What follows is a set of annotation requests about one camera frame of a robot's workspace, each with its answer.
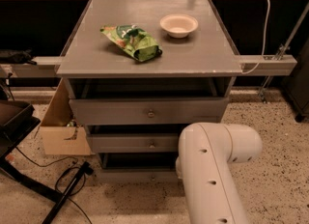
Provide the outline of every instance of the floor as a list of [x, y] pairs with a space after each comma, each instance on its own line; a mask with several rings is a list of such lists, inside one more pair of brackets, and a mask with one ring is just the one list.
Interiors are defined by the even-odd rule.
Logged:
[[[31, 101], [42, 119], [54, 91], [19, 92], [15, 98]], [[231, 164], [239, 196], [253, 224], [309, 223], [309, 120], [295, 121], [295, 112], [278, 89], [266, 93], [262, 103], [256, 89], [233, 89], [222, 122], [252, 126], [261, 135], [264, 149], [252, 162]], [[45, 155], [40, 130], [34, 130], [19, 148], [40, 165], [63, 158]], [[94, 155], [87, 160], [95, 173], [71, 198], [94, 224], [154, 223], [188, 224], [182, 182], [102, 183]], [[31, 163], [18, 151], [12, 164], [23, 174], [54, 187], [72, 165], [68, 158], [45, 168]], [[60, 183], [64, 189], [66, 181]], [[42, 223], [53, 203], [0, 173], [0, 223]], [[53, 223], [90, 223], [73, 203], [66, 202]]]

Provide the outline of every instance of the box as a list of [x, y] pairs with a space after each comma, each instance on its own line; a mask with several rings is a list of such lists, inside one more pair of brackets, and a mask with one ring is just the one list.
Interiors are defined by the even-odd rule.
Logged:
[[92, 154], [84, 127], [67, 126], [71, 119], [69, 94], [64, 81], [61, 80], [39, 129], [45, 154]]

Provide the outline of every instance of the bowl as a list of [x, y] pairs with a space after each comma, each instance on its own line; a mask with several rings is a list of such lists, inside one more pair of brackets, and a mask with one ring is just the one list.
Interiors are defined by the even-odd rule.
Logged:
[[173, 38], [184, 38], [198, 27], [198, 21], [187, 14], [169, 14], [160, 20], [160, 26]]

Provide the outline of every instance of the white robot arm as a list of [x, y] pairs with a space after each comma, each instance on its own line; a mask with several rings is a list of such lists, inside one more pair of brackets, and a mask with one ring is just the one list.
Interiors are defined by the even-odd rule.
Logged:
[[228, 162], [254, 160], [262, 140], [249, 126], [197, 123], [186, 127], [176, 161], [191, 224], [246, 224]]

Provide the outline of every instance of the green chip bag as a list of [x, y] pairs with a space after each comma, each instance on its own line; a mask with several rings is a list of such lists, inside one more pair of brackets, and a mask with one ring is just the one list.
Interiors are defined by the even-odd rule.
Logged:
[[134, 25], [105, 25], [100, 31], [125, 53], [139, 62], [153, 59], [162, 54], [162, 50], [156, 40], [149, 33]]

